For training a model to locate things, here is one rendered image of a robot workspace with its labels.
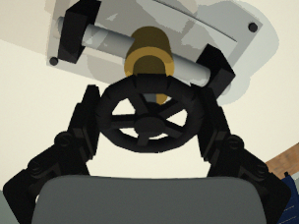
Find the grey mounting plate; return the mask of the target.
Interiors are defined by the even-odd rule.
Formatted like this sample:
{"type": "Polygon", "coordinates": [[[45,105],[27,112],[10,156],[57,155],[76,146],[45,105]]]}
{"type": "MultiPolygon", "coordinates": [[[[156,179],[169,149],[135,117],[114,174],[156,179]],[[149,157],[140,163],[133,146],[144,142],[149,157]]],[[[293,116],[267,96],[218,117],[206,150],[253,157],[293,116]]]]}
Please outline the grey mounting plate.
{"type": "MultiPolygon", "coordinates": [[[[57,59],[60,39],[53,38],[59,17],[64,17],[71,0],[56,0],[49,34],[46,66],[114,84],[126,78],[124,66],[86,53],[77,64],[57,59]]],[[[227,58],[231,68],[236,64],[263,24],[230,0],[156,0],[223,32],[238,42],[227,58]]]]}

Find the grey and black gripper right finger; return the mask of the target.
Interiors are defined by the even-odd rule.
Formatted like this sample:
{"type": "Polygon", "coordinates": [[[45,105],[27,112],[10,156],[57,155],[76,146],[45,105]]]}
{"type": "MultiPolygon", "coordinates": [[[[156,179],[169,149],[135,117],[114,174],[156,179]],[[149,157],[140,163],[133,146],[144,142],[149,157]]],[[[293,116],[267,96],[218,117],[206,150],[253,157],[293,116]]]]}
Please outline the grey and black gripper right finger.
{"type": "Polygon", "coordinates": [[[234,177],[253,184],[261,199],[267,224],[276,224],[291,198],[290,188],[269,172],[264,161],[244,148],[239,136],[231,135],[223,109],[218,106],[211,87],[201,89],[199,98],[205,117],[197,138],[201,157],[210,164],[207,177],[234,177]]]}

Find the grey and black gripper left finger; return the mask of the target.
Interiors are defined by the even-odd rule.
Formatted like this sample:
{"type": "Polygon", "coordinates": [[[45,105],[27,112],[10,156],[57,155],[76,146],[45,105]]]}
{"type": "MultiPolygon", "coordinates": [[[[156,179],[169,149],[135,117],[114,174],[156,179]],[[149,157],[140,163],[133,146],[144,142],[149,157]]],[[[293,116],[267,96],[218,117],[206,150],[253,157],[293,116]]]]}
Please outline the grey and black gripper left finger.
{"type": "Polygon", "coordinates": [[[20,224],[31,224],[35,200],[48,180],[90,175],[87,162],[96,156],[100,135],[94,114],[99,99],[99,87],[88,84],[82,102],[75,106],[67,131],[56,135],[53,145],[31,159],[27,169],[3,186],[3,195],[20,224]]]}

